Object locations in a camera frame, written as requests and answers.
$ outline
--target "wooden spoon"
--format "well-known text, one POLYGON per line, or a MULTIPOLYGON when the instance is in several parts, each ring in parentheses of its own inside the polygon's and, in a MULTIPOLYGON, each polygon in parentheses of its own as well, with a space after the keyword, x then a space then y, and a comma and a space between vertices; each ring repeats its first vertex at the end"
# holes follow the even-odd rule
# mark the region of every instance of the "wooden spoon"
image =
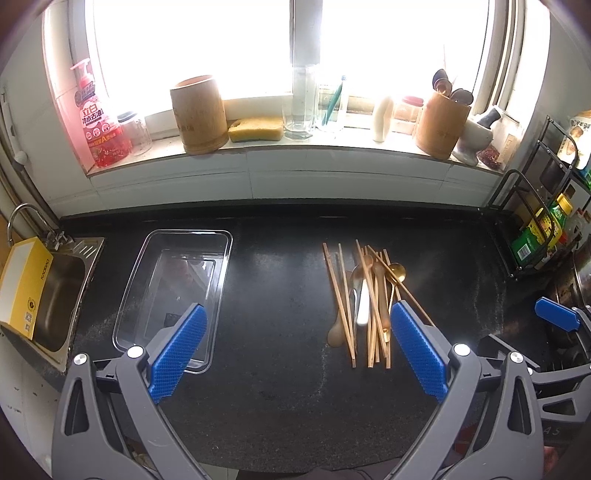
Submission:
POLYGON ((382 330, 384 332, 389 332, 389 330, 390 330, 390 315, 388 313, 388 300, 387 300, 386 284, 385 284, 386 270, 379 263, 374 263, 374 265, 372 266, 372 270, 374 271, 374 275, 378 281, 379 320, 380 320, 380 323, 382 324, 382 330))

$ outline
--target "glass jar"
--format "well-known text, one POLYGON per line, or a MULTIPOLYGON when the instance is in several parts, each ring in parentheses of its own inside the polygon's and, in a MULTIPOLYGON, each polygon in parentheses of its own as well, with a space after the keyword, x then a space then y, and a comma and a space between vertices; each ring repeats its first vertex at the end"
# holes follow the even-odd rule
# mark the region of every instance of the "glass jar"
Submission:
POLYGON ((419 97, 406 96, 394 105, 394 112, 392 113, 393 132, 411 135, 413 133, 415 124, 417 123, 418 114, 423 108, 423 99, 419 97))
POLYGON ((129 111, 117 116, 123 134, 131 141, 131 154, 134 157, 147 152, 152 147, 152 139, 146 128, 146 121, 137 112, 129 111))

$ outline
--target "yellow sponge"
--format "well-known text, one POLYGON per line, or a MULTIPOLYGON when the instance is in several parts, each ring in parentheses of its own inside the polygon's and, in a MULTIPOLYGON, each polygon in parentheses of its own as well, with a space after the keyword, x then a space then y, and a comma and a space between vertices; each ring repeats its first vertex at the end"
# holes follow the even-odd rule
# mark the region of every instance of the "yellow sponge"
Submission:
POLYGON ((280 117, 254 117, 236 120, 228 129, 230 140, 281 140, 283 119, 280 117))

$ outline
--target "mortar and pestle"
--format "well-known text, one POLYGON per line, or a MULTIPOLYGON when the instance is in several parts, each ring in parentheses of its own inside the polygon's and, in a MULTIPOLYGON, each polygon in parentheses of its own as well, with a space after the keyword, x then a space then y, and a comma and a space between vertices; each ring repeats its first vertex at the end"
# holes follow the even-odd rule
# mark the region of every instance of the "mortar and pestle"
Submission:
POLYGON ((453 156, 466 165, 478 165, 476 153, 488 147, 493 138, 491 125, 501 118, 495 108, 491 108, 478 120, 466 120, 464 130, 453 149, 453 156))

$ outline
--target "metal screw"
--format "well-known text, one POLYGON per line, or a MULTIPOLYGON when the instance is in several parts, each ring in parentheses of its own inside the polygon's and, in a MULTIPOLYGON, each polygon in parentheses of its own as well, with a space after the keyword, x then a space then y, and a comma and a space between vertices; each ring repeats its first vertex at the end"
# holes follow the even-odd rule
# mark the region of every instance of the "metal screw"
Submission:
POLYGON ((138 358, 144 354, 144 348, 139 345, 134 345, 127 350, 127 356, 130 358, 138 358))
POLYGON ((519 352, 511 352, 509 358, 511 358, 516 364, 520 364, 523 361, 523 355, 519 352))
POLYGON ((78 355, 76 355, 76 356, 74 357, 74 363, 75 363, 76 365, 82 365, 82 364, 85 364, 87 360, 88 360, 88 357, 86 356, 86 354, 85 354, 85 353, 79 353, 78 355))
POLYGON ((457 345, 454 345, 453 351, 456 353, 456 355, 459 356, 470 355, 470 347, 465 345, 464 343, 458 343, 457 345))

